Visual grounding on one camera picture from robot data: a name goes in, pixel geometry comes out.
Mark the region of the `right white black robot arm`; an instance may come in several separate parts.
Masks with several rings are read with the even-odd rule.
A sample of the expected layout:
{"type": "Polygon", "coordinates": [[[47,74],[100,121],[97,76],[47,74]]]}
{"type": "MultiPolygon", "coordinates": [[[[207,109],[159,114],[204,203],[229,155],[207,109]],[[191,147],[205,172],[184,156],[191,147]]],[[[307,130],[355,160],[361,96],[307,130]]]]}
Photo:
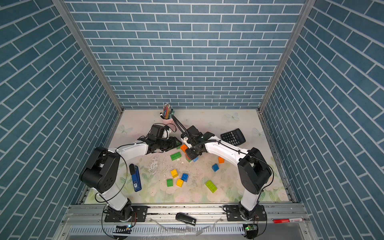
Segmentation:
{"type": "Polygon", "coordinates": [[[192,160],[203,153],[209,153],[238,167],[240,180],[245,188],[239,202],[239,212],[245,220],[254,218],[260,193],[274,174],[261,152],[256,148],[246,150],[236,147],[210,132],[202,134],[195,126],[181,128],[181,139],[188,147],[187,156],[192,160]]]}

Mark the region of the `long orange lego brick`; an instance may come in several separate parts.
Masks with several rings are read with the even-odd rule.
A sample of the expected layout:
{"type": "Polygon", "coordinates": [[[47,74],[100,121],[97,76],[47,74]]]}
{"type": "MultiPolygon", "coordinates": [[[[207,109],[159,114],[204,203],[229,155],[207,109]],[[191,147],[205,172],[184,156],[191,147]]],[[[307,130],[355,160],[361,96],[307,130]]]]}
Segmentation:
{"type": "Polygon", "coordinates": [[[181,145],[180,149],[185,153],[188,147],[186,145],[181,145]]]}

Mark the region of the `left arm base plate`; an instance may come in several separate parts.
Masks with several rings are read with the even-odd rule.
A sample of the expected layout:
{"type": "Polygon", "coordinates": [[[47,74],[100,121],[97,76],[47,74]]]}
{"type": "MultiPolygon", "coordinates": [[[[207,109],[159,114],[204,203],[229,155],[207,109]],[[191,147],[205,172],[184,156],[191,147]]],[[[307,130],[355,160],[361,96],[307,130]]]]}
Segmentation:
{"type": "Polygon", "coordinates": [[[147,217],[147,212],[147,206],[132,205],[125,206],[120,211],[117,211],[111,207],[106,207],[106,209],[103,210],[103,214],[105,215],[104,221],[107,223],[144,222],[147,217]]]}

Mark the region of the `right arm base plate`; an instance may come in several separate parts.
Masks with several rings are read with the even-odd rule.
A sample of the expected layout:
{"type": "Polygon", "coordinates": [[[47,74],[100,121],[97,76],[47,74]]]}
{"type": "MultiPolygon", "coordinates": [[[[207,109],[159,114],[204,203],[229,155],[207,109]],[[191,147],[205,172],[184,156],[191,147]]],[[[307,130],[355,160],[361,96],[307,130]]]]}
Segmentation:
{"type": "Polygon", "coordinates": [[[241,204],[224,205],[223,210],[226,213],[227,221],[266,221],[267,214],[264,206],[256,205],[252,211],[248,211],[241,204]]]}

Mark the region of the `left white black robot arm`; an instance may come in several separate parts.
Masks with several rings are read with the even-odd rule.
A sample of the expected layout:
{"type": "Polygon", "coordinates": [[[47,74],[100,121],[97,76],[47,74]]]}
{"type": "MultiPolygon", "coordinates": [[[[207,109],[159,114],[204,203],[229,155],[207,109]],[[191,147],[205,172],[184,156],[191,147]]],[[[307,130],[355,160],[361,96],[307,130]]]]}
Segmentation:
{"type": "Polygon", "coordinates": [[[117,148],[97,147],[88,158],[79,179],[91,189],[97,191],[97,203],[107,205],[107,213],[119,222],[131,221],[133,213],[132,203],[117,184],[120,163],[124,163],[128,178],[136,174],[137,167],[130,160],[153,153],[164,153],[176,149],[182,142],[171,137],[174,129],[167,125],[152,125],[146,136],[141,136],[134,143],[124,144],[117,148]]]}

